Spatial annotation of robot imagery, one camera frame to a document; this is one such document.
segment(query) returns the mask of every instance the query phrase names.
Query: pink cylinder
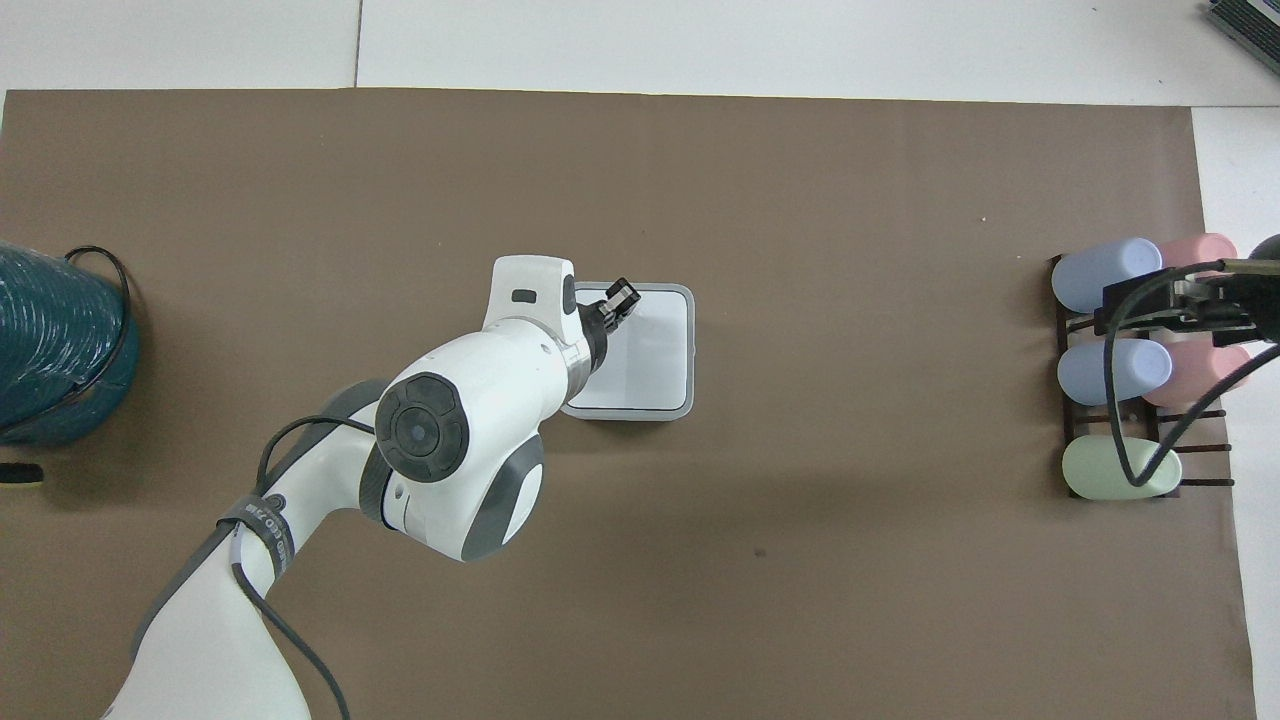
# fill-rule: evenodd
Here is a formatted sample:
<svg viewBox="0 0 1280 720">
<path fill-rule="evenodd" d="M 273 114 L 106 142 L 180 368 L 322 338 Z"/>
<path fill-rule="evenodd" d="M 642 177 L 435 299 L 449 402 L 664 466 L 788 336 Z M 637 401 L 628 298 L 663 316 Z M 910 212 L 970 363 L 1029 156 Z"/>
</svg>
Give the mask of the pink cylinder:
<svg viewBox="0 0 1280 720">
<path fill-rule="evenodd" d="M 1208 388 L 1249 361 L 1249 351 L 1244 347 L 1213 347 L 1210 338 L 1170 342 L 1165 347 L 1174 361 L 1174 372 L 1165 384 L 1143 395 L 1147 402 L 1161 407 L 1185 407 L 1196 402 Z"/>
<path fill-rule="evenodd" d="M 1164 258 L 1166 268 L 1180 268 L 1222 258 L 1234 260 L 1240 255 L 1235 243 L 1225 234 L 1210 232 L 1162 243 L 1160 256 Z"/>
</svg>

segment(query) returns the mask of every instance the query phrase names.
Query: plastic wrap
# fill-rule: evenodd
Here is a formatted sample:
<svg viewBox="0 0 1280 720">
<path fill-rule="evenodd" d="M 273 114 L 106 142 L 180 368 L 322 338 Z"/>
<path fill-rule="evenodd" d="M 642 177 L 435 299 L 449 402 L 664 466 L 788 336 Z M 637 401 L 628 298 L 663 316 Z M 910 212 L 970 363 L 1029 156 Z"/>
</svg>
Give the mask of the plastic wrap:
<svg viewBox="0 0 1280 720">
<path fill-rule="evenodd" d="M 0 241 L 0 427 L 40 413 L 84 383 L 120 331 L 120 293 L 63 259 Z M 138 357 L 131 320 L 124 346 L 77 401 L 0 433 L 4 445 L 60 445 L 97 427 L 124 397 Z"/>
</svg>

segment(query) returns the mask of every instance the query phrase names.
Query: cable strap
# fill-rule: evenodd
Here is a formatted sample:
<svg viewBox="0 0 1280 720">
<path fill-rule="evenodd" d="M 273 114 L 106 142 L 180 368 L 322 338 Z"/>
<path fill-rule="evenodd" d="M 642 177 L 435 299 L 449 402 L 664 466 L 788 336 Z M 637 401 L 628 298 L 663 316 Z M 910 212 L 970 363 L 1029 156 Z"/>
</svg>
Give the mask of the cable strap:
<svg viewBox="0 0 1280 720">
<path fill-rule="evenodd" d="M 294 553 L 293 533 L 289 532 L 289 524 L 284 516 L 270 501 L 256 495 L 246 495 L 237 500 L 236 505 L 232 505 L 218 520 L 236 520 L 244 523 L 248 529 L 253 530 L 253 534 L 262 541 L 271 555 L 275 579 L 280 579 L 280 575 L 289 569 Z"/>
</svg>

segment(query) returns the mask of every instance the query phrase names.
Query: light blue cylinder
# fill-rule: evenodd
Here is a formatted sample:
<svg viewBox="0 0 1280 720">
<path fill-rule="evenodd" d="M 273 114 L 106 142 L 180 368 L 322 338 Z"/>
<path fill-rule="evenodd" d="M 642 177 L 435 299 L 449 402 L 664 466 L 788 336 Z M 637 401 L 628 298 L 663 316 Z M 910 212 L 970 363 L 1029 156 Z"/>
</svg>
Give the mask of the light blue cylinder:
<svg viewBox="0 0 1280 720">
<path fill-rule="evenodd" d="M 1156 243 L 1142 237 L 1096 245 L 1068 255 L 1053 266 L 1053 295 L 1076 313 L 1102 306 L 1102 288 L 1165 265 Z"/>
<path fill-rule="evenodd" d="M 1107 401 L 1102 347 L 1101 342 L 1076 345 L 1057 359 L 1057 384 L 1080 405 L 1105 405 Z M 1174 372 L 1174 361 L 1156 341 L 1120 338 L 1112 370 L 1116 400 L 1129 400 L 1165 384 Z"/>
</svg>

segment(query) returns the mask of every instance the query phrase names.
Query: white tile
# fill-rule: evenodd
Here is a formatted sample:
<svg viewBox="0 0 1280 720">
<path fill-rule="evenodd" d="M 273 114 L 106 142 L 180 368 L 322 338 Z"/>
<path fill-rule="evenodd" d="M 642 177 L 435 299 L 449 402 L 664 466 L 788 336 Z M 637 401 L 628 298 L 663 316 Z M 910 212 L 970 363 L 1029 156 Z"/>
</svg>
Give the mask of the white tile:
<svg viewBox="0 0 1280 720">
<path fill-rule="evenodd" d="M 1204 227 L 1242 255 L 1280 233 L 1280 108 L 1197 108 Z M 1280 719 L 1280 363 L 1222 398 L 1258 717 Z"/>
<path fill-rule="evenodd" d="M 360 0 L 4 0 L 0 91 L 353 85 Z"/>
<path fill-rule="evenodd" d="M 1169 0 L 365 0 L 361 86 L 1280 105 Z"/>
</svg>

